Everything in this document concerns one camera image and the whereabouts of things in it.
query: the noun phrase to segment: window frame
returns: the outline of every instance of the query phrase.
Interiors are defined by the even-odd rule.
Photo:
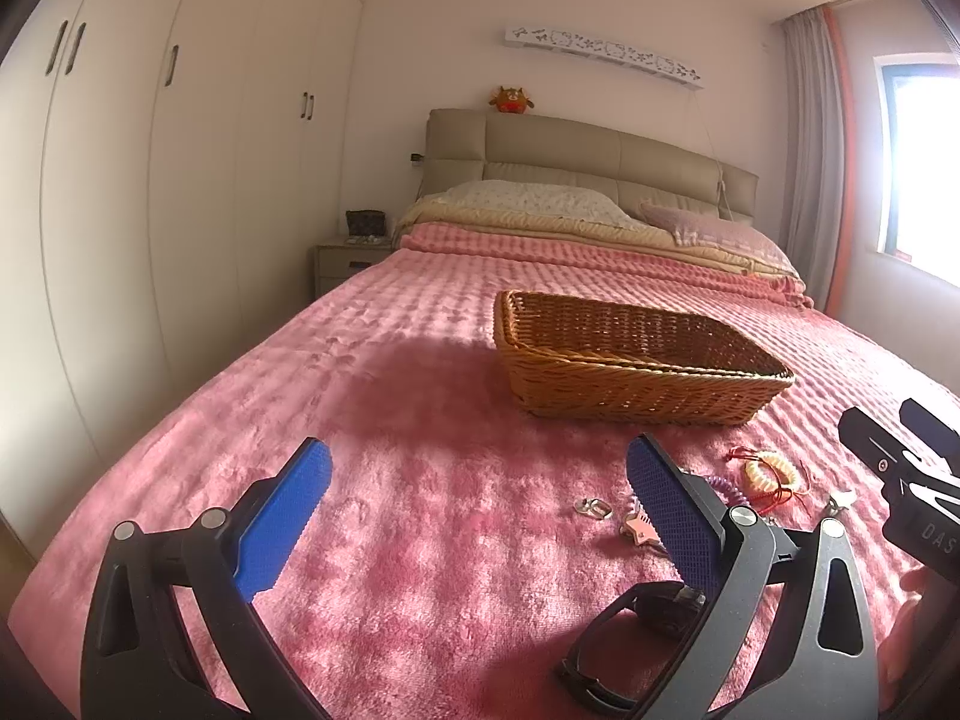
[[[889,137],[889,177],[887,191],[889,203],[886,214],[886,239],[883,242],[883,251],[886,254],[899,256],[896,248],[896,233],[899,229],[899,193],[896,189],[896,144],[899,130],[896,126],[896,79],[916,76],[939,76],[960,79],[960,65],[956,60],[952,62],[905,61],[902,63],[883,64],[880,67],[880,78],[885,96],[884,112],[886,114],[886,129]]]

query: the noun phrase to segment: window sill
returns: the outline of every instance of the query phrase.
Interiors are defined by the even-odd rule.
[[[873,247],[867,247],[867,251],[870,252],[870,254],[873,254],[877,257],[882,257],[884,260],[895,262],[902,268],[909,268],[911,269],[911,271],[914,271],[915,274],[923,274],[926,278],[933,279],[934,281],[941,282],[943,284],[949,284],[954,289],[960,290],[960,274],[957,274],[957,276],[955,276],[953,279],[950,279],[950,278],[947,278],[946,276],[933,274],[932,272],[927,271],[924,268],[921,268],[919,265],[914,265],[913,263],[909,263],[906,260],[901,260],[901,258],[895,257],[892,254],[887,254],[887,252],[885,251],[877,251]]]

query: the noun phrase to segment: white wardrobe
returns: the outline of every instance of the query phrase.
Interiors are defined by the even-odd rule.
[[[43,0],[0,64],[0,514],[38,556],[309,302],[363,0]]]

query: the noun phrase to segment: brown woven basket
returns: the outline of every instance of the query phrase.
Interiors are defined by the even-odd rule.
[[[500,293],[493,338],[539,416],[737,425],[795,379],[716,319],[564,295]]]

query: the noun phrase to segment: wall-mounted fixture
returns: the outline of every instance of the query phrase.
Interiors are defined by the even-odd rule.
[[[598,59],[614,65],[642,70],[651,76],[676,81],[688,89],[703,89],[703,79],[689,65],[661,56],[656,52],[637,49],[625,43],[604,38],[593,38],[569,29],[549,26],[509,25],[504,42],[513,47],[534,47],[551,52],[572,53],[587,59]]]

